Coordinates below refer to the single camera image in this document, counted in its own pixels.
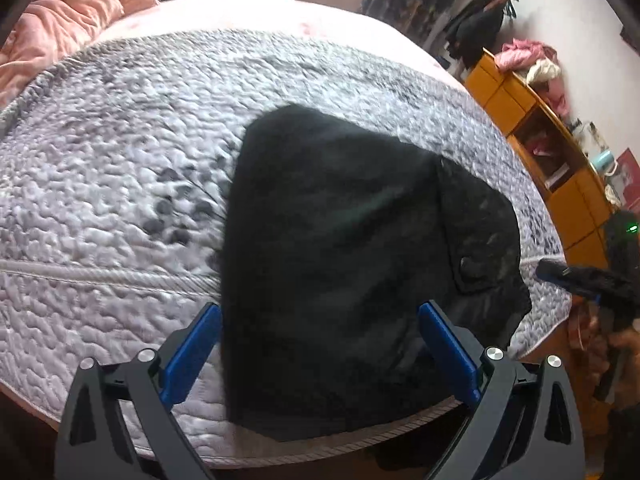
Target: pink bedding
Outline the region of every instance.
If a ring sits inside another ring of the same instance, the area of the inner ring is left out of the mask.
[[[386,23],[294,0],[171,0],[119,20],[96,41],[220,28],[282,32],[352,46],[466,92],[433,57]]]
[[[33,0],[0,50],[0,108],[40,72],[157,0]]]

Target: bed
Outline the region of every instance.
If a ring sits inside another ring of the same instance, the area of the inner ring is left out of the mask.
[[[216,258],[242,132],[289,102],[439,152],[510,199],[532,301],[512,355],[531,352],[567,318],[570,297],[533,278],[540,258],[562,255],[542,199],[432,57],[388,25],[340,9],[172,0],[115,21],[47,66],[0,114],[2,391],[55,428],[83,358],[128,360],[219,297]],[[170,212],[161,211],[166,196],[176,199]],[[225,419],[216,347],[174,414],[207,463],[251,467],[372,446],[456,405],[450,398],[389,424],[276,442]],[[123,409],[136,449],[150,456],[134,410]]]

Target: pink blanket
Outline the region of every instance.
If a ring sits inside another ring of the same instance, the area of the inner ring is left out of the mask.
[[[0,50],[0,108],[41,71],[157,0],[33,0]]]

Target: pink clothing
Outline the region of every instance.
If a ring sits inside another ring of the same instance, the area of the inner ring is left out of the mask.
[[[33,0],[0,50],[0,109],[40,72],[157,0]]]
[[[535,65],[536,61],[548,57],[558,64],[558,53],[548,44],[533,40],[516,40],[513,43],[505,43],[502,52],[495,55],[495,65],[500,72],[509,70],[522,70]],[[536,92],[542,100],[561,118],[570,113],[566,101],[564,82],[562,76],[558,76],[547,83],[548,88],[536,88]]]

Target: hand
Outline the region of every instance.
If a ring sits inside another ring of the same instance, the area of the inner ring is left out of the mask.
[[[597,318],[591,319],[589,329],[597,332]],[[589,372],[595,384],[599,383],[602,375],[609,370],[609,345],[628,349],[630,353],[616,386],[614,403],[619,410],[635,406],[640,402],[640,334],[633,328],[627,328],[622,332],[610,334],[608,338],[598,334],[590,341],[587,348]]]

